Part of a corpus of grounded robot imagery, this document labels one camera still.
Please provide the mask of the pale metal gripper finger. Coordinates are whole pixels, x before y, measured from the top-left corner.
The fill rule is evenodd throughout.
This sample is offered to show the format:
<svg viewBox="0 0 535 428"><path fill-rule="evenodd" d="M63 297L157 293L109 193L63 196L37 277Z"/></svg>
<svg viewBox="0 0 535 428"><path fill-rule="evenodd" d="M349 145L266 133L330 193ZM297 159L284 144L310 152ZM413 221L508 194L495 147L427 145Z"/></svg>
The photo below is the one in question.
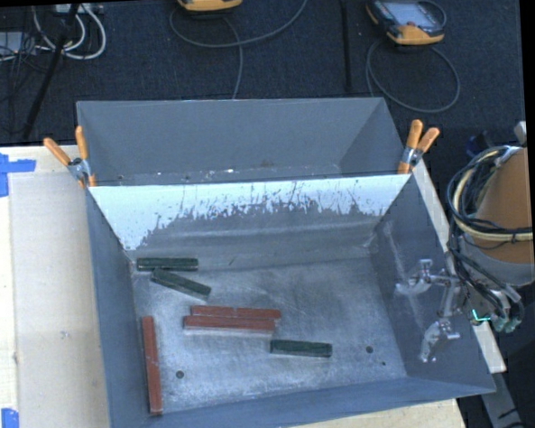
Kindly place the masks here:
<svg viewBox="0 0 535 428"><path fill-rule="evenodd" d="M448 284L448 277L443 271L435 274L432 270L431 258L420 259L412 269L401 274L395 284L395 292L402 296L419 295L425 293L433 285Z"/></svg>
<svg viewBox="0 0 535 428"><path fill-rule="evenodd" d="M422 363L435 362L437 352L450 342L460 338L460 333L455 330L450 320L440 319L434 321L426 329L420 346L419 358Z"/></svg>

